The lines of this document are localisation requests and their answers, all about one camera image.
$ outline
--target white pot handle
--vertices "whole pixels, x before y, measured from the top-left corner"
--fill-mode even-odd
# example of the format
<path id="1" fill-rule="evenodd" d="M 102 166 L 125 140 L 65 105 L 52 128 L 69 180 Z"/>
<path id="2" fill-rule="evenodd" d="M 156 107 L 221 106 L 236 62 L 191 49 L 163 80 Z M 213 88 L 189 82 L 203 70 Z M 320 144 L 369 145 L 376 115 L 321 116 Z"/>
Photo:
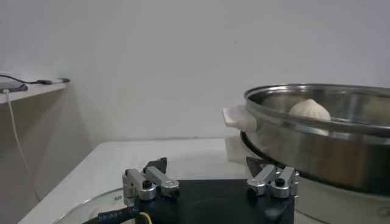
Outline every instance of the white pot handle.
<path id="1" fill-rule="evenodd" d="M 245 105 L 224 108 L 222 113 L 224 115 L 226 127 L 233 127 L 242 131 L 257 130 L 256 119 L 245 109 Z"/>

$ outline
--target black cable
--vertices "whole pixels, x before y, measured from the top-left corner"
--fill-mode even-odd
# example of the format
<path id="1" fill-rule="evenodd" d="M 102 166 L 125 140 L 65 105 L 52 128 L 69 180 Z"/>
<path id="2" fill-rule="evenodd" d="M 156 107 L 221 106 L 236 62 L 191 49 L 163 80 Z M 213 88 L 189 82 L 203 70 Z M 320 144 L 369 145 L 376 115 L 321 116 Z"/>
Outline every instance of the black cable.
<path id="1" fill-rule="evenodd" d="M 4 77 L 4 78 L 8 78 L 8 79 L 13 79 L 15 81 L 18 81 L 18 82 L 21 82 L 21 83 L 24 83 L 24 84 L 40 84 L 38 81 L 34 81 L 34 82 L 27 82 L 27 81 L 23 81 L 23 80 L 20 80 L 20 79 L 17 79 L 17 78 L 14 78 L 12 76 L 9 76 L 9 75 L 3 75 L 3 74 L 0 74 L 0 77 Z"/>
<path id="2" fill-rule="evenodd" d="M 56 84 L 56 83 L 66 83 L 66 82 L 70 82 L 69 79 L 37 80 L 37 81 L 33 81 L 33 82 L 27 82 L 27 81 L 23 81 L 23 80 L 20 80 L 20 79 L 15 78 L 15 77 L 6 75 L 6 73 L 3 73 L 3 72 L 0 72 L 0 77 L 12 79 L 12 80 L 15 80 L 15 81 L 24 83 L 24 84 L 52 85 L 52 84 Z"/>
<path id="3" fill-rule="evenodd" d="M 83 224 L 119 224 L 138 217 L 139 213 L 140 210 L 136 207 L 126 207 L 115 211 L 101 212 L 97 217 Z"/>

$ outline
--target white dumpling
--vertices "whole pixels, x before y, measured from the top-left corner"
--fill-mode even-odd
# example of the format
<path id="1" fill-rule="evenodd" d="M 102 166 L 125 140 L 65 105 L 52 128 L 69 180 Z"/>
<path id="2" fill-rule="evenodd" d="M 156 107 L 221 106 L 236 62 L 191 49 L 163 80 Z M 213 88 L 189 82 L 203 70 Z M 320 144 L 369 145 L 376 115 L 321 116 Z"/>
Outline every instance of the white dumpling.
<path id="1" fill-rule="evenodd" d="M 323 106 L 316 103 L 313 99 L 308 99 L 301 103 L 295 104 L 288 113 L 330 121 L 329 112 Z"/>

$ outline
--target yellow wire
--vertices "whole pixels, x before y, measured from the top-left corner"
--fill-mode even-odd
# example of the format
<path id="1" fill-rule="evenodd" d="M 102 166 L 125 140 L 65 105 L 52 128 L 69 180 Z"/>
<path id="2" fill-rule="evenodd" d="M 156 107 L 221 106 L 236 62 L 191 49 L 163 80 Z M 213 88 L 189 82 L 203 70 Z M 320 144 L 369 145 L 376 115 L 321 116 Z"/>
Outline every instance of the yellow wire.
<path id="1" fill-rule="evenodd" d="M 151 219 L 151 217 L 150 217 L 150 215 L 148 213 L 140 212 L 140 215 L 144 216 L 147 219 L 148 224 L 153 224 L 152 223 L 152 219 Z"/>

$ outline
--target wall shelf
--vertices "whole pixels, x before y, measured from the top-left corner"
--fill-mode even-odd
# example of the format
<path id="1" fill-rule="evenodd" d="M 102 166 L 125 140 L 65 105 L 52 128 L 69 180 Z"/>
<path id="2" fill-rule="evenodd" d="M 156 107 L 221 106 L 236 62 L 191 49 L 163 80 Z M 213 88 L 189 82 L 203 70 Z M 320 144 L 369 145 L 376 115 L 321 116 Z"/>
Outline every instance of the wall shelf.
<path id="1" fill-rule="evenodd" d="M 53 85 L 28 85 L 27 91 L 10 93 L 10 100 L 20 100 L 32 96 L 36 96 L 43 93 L 53 92 L 59 89 L 65 89 L 64 83 L 58 83 Z M 6 103 L 5 94 L 0 94 L 0 104 Z"/>

